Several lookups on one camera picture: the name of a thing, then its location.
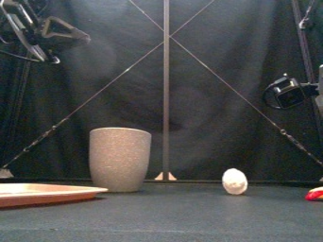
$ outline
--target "black floor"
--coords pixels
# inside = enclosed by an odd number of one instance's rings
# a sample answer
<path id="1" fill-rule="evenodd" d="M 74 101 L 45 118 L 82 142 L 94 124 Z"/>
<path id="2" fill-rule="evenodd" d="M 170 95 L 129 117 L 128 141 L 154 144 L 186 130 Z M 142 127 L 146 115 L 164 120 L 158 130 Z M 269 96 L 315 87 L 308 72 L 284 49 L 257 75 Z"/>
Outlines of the black floor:
<path id="1" fill-rule="evenodd" d="M 309 188 L 145 183 L 137 193 L 0 210 L 0 241 L 323 241 L 323 202 Z"/>

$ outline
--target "pink plate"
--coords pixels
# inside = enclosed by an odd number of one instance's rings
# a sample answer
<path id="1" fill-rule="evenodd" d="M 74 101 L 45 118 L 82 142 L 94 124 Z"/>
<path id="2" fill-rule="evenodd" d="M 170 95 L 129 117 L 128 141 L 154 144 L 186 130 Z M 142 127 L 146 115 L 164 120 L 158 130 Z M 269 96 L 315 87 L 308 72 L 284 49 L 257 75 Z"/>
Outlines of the pink plate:
<path id="1" fill-rule="evenodd" d="M 105 188 L 38 183 L 0 183 L 0 208 L 94 198 Z"/>

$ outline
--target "speckled gray cup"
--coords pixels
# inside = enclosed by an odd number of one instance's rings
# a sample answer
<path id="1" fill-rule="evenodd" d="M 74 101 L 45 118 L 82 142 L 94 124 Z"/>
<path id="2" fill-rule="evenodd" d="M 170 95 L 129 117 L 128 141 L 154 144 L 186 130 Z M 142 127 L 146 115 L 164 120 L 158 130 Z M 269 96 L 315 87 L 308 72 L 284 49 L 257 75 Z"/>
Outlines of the speckled gray cup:
<path id="1" fill-rule="evenodd" d="M 150 134 L 128 128 L 89 132 L 92 182 L 109 192 L 138 191 L 149 165 Z"/>

